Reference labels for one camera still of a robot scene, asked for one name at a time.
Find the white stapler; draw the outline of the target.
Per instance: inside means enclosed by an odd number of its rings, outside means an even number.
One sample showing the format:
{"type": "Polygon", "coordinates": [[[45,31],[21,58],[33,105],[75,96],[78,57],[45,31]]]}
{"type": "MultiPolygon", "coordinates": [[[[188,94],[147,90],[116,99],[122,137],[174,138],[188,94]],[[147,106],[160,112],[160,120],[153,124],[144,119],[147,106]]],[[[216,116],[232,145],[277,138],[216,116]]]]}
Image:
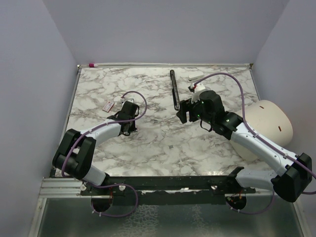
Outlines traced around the white stapler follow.
{"type": "Polygon", "coordinates": [[[204,73],[203,72],[192,72],[188,75],[188,82],[193,82],[193,81],[197,81],[201,78],[204,77],[204,73]]]}

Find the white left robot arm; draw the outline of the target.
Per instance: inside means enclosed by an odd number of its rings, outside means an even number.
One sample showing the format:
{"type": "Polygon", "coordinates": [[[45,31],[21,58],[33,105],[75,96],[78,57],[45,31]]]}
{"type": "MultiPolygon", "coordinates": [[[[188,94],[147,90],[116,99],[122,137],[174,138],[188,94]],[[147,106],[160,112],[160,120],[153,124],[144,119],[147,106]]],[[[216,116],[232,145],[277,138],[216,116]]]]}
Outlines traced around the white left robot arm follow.
{"type": "Polygon", "coordinates": [[[125,101],[121,110],[107,117],[103,123],[82,131],[67,130],[52,165],[73,178],[91,183],[97,194],[105,194],[109,189],[109,182],[106,180],[109,175],[92,165],[94,150],[111,138],[128,136],[136,131],[134,119],[138,113],[138,105],[125,101]]]}

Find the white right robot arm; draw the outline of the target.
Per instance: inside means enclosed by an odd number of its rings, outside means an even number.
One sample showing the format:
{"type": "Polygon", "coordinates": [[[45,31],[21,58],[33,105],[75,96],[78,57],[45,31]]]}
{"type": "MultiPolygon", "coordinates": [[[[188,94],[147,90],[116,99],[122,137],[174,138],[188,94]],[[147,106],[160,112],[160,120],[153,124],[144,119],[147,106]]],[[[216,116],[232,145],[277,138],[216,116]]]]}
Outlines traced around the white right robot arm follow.
{"type": "Polygon", "coordinates": [[[242,168],[227,180],[230,192],[238,193],[244,187],[266,189],[275,191],[288,202],[295,202],[304,194],[312,181],[309,155],[297,155],[260,136],[241,116],[225,111],[221,97],[215,91],[205,89],[196,95],[197,100],[180,101],[176,116],[181,123],[205,122],[211,131],[250,150],[273,169],[272,172],[260,172],[242,168]]]}

